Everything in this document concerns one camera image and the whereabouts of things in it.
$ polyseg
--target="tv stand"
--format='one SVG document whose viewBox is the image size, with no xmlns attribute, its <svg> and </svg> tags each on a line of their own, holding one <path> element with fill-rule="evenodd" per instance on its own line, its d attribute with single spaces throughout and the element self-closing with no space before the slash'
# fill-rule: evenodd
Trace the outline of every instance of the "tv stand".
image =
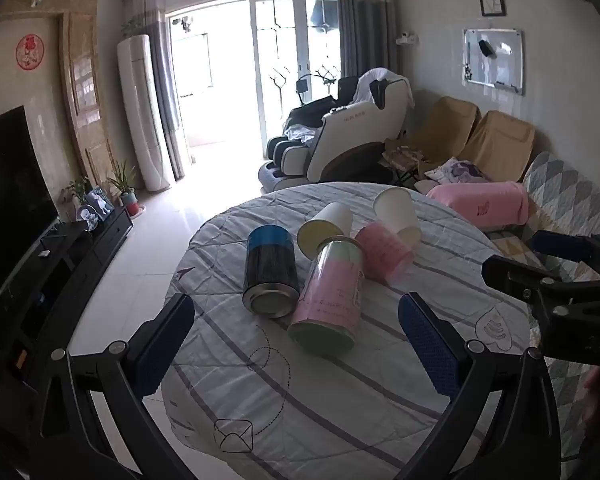
<svg viewBox="0 0 600 480">
<path fill-rule="evenodd" d="M 36 390 L 51 352 L 66 348 L 93 291 L 133 227 L 116 208 L 92 232 L 60 224 L 43 237 L 0 297 L 0 375 Z M 49 256 L 40 258 L 42 252 Z"/>
</svg>

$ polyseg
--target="floor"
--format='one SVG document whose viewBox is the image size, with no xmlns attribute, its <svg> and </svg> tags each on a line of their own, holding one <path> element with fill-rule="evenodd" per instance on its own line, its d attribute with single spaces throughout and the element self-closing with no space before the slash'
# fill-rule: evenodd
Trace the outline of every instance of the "floor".
<svg viewBox="0 0 600 480">
<path fill-rule="evenodd" d="M 171 277 L 190 238 L 227 208 L 260 196 L 257 170 L 262 153 L 249 146 L 212 144 L 194 148 L 196 163 L 170 190 L 140 194 L 145 213 L 134 220 L 128 239 L 105 273 L 69 345 L 72 355 L 101 352 L 128 340 L 161 310 Z M 94 402 L 109 441 L 125 466 L 138 470 L 100 393 Z M 224 462 L 181 444 L 171 432 L 158 390 L 144 399 L 158 428 L 200 480 L 240 480 Z"/>
</svg>

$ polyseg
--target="white paper cup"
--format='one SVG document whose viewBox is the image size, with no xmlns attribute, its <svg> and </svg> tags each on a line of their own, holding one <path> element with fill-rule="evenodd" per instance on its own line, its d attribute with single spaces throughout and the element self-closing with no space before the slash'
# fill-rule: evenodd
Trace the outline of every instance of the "white paper cup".
<svg viewBox="0 0 600 480">
<path fill-rule="evenodd" d="M 318 248 L 332 236 L 351 236 L 353 213 L 349 206 L 333 202 L 320 211 L 298 230 L 298 247 L 302 254 L 313 260 Z"/>
<path fill-rule="evenodd" d="M 422 231 L 409 191 L 403 187 L 385 189 L 374 200 L 374 212 L 408 248 L 419 243 Z"/>
</svg>

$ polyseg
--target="paper cup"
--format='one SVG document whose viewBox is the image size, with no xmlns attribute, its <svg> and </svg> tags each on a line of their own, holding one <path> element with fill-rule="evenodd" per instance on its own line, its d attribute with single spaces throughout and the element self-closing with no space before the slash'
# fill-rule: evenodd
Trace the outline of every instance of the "paper cup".
<svg viewBox="0 0 600 480">
<path fill-rule="evenodd" d="M 413 249 L 419 243 L 422 231 L 409 191 L 403 187 L 385 189 L 374 200 L 374 212 L 408 248 Z"/>
<path fill-rule="evenodd" d="M 348 206 L 333 202 L 320 211 L 298 230 L 298 247 L 302 254 L 313 260 L 318 248 L 327 238 L 350 236 L 353 213 Z"/>
<path fill-rule="evenodd" d="M 392 283 L 413 263 L 413 251 L 380 221 L 360 229 L 356 241 L 365 253 L 365 276 L 375 282 Z"/>
</svg>

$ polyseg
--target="gray curtain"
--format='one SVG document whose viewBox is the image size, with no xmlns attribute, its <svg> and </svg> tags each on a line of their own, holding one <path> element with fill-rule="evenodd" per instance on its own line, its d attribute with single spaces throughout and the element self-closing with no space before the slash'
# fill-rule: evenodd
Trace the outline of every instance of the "gray curtain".
<svg viewBox="0 0 600 480">
<path fill-rule="evenodd" d="M 173 175 L 180 180 L 185 174 L 182 159 L 187 148 L 176 92 L 165 0 L 129 0 L 125 13 L 128 20 L 123 27 L 126 36 L 149 36 L 162 129 Z"/>
<path fill-rule="evenodd" d="M 394 0 L 338 0 L 342 76 L 398 71 Z"/>
</svg>

